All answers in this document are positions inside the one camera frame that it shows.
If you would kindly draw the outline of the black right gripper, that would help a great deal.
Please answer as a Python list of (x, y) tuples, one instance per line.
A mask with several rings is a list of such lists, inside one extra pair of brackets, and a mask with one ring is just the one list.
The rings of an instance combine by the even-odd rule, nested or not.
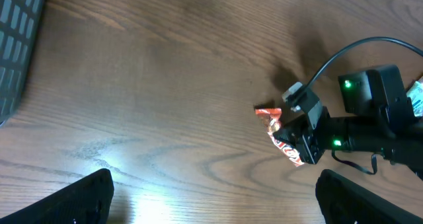
[(324, 106), (320, 121), (315, 127), (309, 123), (308, 117), (304, 114), (283, 125), (273, 133), (273, 136), (275, 140), (295, 149), (293, 156), (299, 158), (302, 163), (316, 165), (325, 151), (332, 149), (331, 140), (325, 137), (327, 133), (321, 125), (326, 118), (330, 118), (330, 115)]

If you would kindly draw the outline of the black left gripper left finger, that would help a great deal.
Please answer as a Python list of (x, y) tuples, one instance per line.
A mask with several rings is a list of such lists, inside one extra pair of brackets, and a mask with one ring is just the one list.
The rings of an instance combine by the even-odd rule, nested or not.
[(1, 218), (1, 224), (105, 224), (114, 185), (102, 168), (46, 198)]

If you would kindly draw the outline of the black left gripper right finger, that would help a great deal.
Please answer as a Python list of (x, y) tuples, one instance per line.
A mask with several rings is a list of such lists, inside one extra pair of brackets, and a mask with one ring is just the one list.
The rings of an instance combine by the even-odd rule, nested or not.
[(329, 169), (318, 178), (315, 195), (326, 223), (422, 224), (421, 217)]

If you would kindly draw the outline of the brown orange snack bar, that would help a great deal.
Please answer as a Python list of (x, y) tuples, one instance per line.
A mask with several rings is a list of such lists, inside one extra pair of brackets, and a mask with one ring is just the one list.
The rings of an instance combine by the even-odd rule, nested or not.
[(304, 165), (300, 159), (299, 152), (291, 145), (277, 140), (274, 133), (282, 128), (280, 118), (282, 116), (281, 108), (258, 108), (255, 110), (256, 115), (261, 119), (262, 123), (267, 129), (267, 134), (270, 136), (272, 143), (296, 166)]

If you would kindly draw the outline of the teal snack wrapper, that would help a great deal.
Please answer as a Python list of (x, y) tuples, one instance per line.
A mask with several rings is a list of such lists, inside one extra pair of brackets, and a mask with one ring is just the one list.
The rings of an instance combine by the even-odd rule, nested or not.
[(416, 117), (422, 117), (422, 80), (415, 81), (406, 95), (411, 99), (412, 109)]

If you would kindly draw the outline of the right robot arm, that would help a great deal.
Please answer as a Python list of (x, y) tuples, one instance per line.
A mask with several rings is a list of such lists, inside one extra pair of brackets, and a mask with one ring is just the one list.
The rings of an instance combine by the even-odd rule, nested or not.
[(414, 115), (396, 65), (372, 67), (338, 78), (347, 117), (332, 117), (307, 85), (297, 83), (284, 95), (285, 103), (302, 115), (274, 132), (291, 145), (302, 162), (317, 164), (326, 150), (371, 153), (406, 165), (422, 176), (422, 122)]

